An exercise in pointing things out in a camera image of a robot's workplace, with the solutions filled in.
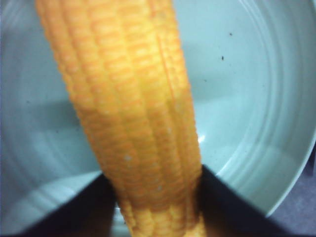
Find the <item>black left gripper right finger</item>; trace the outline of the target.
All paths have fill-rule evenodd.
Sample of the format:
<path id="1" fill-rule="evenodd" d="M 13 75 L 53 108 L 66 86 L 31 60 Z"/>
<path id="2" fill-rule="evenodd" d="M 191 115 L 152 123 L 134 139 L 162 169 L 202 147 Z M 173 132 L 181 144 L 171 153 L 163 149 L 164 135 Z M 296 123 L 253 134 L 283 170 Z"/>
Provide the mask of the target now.
<path id="1" fill-rule="evenodd" d="M 199 207 L 208 237 L 292 237 L 240 198 L 205 165 L 199 187 Z"/>

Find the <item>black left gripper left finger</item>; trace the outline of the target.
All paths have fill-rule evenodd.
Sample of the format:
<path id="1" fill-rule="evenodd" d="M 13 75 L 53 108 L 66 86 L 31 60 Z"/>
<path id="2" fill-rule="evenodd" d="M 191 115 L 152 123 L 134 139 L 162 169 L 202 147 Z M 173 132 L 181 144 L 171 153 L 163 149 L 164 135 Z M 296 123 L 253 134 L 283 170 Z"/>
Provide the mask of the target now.
<path id="1" fill-rule="evenodd" d="M 109 180 L 99 175 L 83 191 L 18 237 L 109 237 L 115 194 Z"/>

